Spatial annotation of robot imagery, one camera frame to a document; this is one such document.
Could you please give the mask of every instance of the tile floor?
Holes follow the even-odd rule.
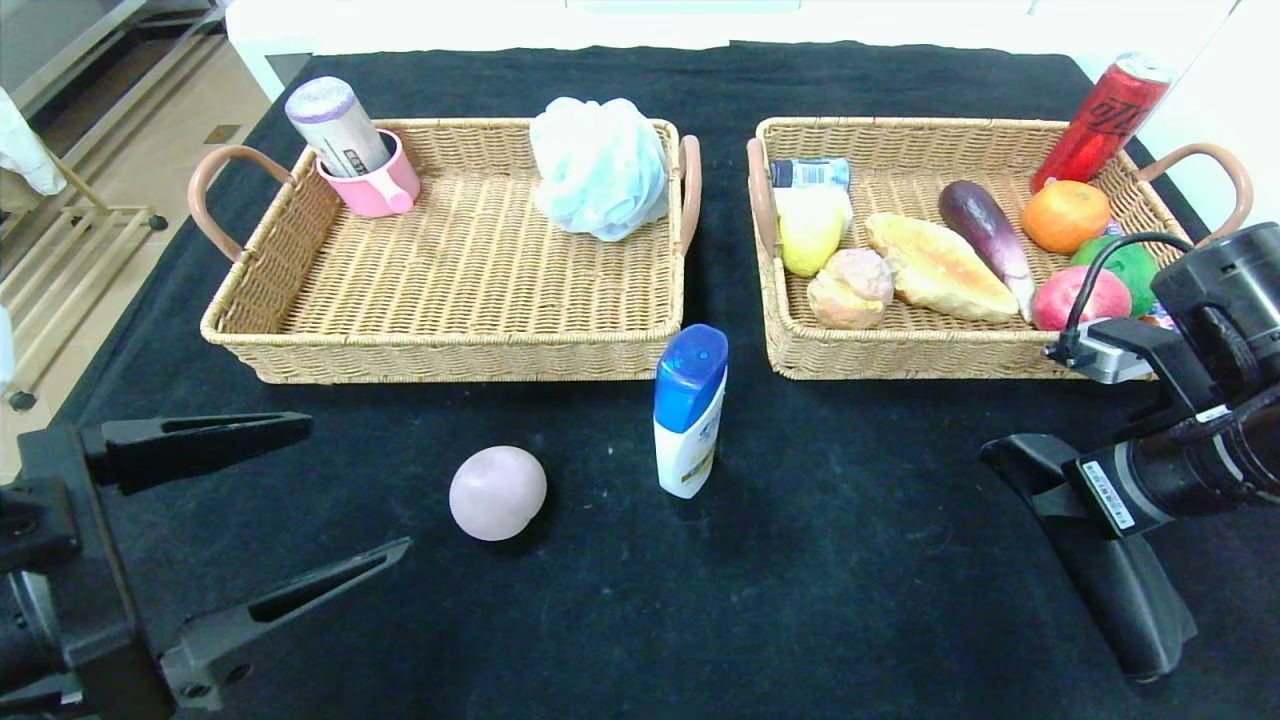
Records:
[[[0,482],[18,473],[17,436],[49,424],[187,219],[187,179],[210,150],[205,138],[216,126],[236,124],[239,129],[227,142],[241,142],[268,109],[266,96],[225,37],[219,42],[93,181],[110,202],[151,205],[169,219],[169,229],[152,232],[99,299],[36,388],[38,404],[26,413],[0,404]]]

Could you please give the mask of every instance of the black cloth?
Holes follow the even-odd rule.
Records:
[[[736,44],[315,58],[372,117],[532,117],[630,97],[703,141],[686,322],[731,340],[719,455],[689,502],[655,480],[652,383],[275,387],[197,324],[227,273],[189,222],[60,419],[297,410],[314,437],[109,511],[152,639],[183,616],[399,536],[406,560],[255,646],[224,717],[1262,717],[1280,710],[1275,516],[1155,533],[1201,634],[1175,675],[1121,678],[1028,511],[978,447],[1096,447],[1149,386],[791,382],[769,370],[744,143],[771,115],[1060,118],[1064,56]],[[280,108],[248,145],[289,165]],[[1139,158],[1140,149],[1134,150]],[[1203,227],[1161,183],[1184,227]],[[210,206],[246,238],[275,192],[232,167]],[[525,447],[550,497],[517,539],[452,521],[472,452]],[[204,715],[191,714],[191,717]]]

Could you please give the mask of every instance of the basket handle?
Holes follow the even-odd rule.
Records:
[[[680,217],[680,255],[689,255],[703,211],[703,147],[698,138],[686,135],[680,141],[680,164],[685,169],[685,204]]]
[[[1213,145],[1212,142],[1193,142],[1174,150],[1169,155],[1165,155],[1160,160],[1156,160],[1155,163],[1138,170],[1138,179],[1151,182],[1165,174],[1165,172],[1169,170],[1174,163],[1178,163],[1188,155],[1196,154],[1208,155],[1210,158],[1217,160],[1217,164],[1222,165],[1222,169],[1226,170],[1226,177],[1231,178],[1231,184],[1235,186],[1235,208],[1231,210],[1231,214],[1226,217],[1226,222],[1222,223],[1222,227],[1208,233],[1208,236],[1201,241],[1201,245],[1203,245],[1211,240],[1240,229],[1240,224],[1244,223],[1244,218],[1247,218],[1249,215],[1249,210],[1253,209],[1253,181],[1249,178],[1249,172],[1244,169],[1240,159],[1221,145]]]
[[[191,219],[196,220],[200,229],[205,231],[209,240],[223,251],[232,263],[239,260],[241,254],[244,251],[234,240],[227,234],[223,228],[218,224],[218,220],[209,214],[209,206],[206,204],[206,195],[209,193],[209,186],[214,182],[214,176],[218,170],[230,161],[232,158],[248,158],[253,160],[264,170],[271,173],[271,177],[280,181],[280,184],[288,184],[293,182],[289,176],[289,170],[285,170],[275,160],[268,158],[252,147],[246,147],[243,145],[228,145],[225,147],[219,147],[196,165],[195,172],[191,173],[191,182],[187,183],[187,206],[191,208]]]
[[[760,249],[767,258],[777,258],[778,211],[773,206],[773,187],[769,182],[768,163],[764,161],[764,143],[753,137],[746,141],[746,188],[751,196],[751,215]]]

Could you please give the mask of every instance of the red apple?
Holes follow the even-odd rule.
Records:
[[[1066,316],[1071,314],[1071,305],[1080,293],[1080,284],[1084,283],[1084,273],[1088,270],[1085,265],[1075,265],[1059,270],[1044,281],[1032,302],[1032,316],[1037,328],[1057,332],[1066,325]],[[1084,304],[1080,322],[1126,318],[1132,307],[1133,297],[1129,295],[1129,288],[1115,273],[1102,270],[1093,292],[1089,293],[1089,301]]]

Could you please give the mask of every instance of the orange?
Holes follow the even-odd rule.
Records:
[[[1023,209],[1027,236],[1050,252],[1075,252],[1084,241],[1102,234],[1110,220],[1107,196],[1075,181],[1046,184]]]

